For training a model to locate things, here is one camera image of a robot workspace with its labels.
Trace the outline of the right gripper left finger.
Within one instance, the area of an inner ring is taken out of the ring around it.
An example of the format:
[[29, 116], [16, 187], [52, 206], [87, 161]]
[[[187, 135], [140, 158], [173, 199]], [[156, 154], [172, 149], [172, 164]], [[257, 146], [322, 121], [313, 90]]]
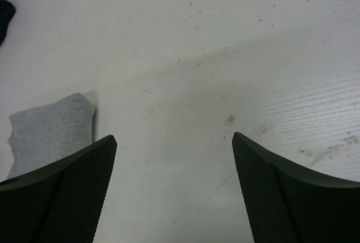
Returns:
[[108, 135], [1, 182], [1, 242], [93, 242], [116, 149]]

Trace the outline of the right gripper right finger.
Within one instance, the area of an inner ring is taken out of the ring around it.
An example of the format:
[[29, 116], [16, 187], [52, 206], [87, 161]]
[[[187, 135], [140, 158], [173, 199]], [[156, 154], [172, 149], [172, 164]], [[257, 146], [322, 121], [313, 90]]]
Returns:
[[254, 242], [359, 242], [359, 182], [306, 168], [239, 132], [232, 148]]

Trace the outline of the grey tank top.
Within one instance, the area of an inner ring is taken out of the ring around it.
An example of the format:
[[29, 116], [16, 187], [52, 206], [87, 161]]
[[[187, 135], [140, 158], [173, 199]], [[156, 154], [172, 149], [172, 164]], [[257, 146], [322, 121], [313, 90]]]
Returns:
[[14, 157], [8, 178], [63, 159], [93, 142], [95, 107], [81, 93], [9, 116]]

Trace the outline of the folded black tank top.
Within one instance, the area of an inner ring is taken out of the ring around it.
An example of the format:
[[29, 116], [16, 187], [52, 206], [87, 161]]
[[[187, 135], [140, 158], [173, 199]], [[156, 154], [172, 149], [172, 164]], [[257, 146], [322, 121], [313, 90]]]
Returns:
[[15, 6], [8, 0], [0, 0], [0, 45], [7, 36], [8, 26], [16, 13]]

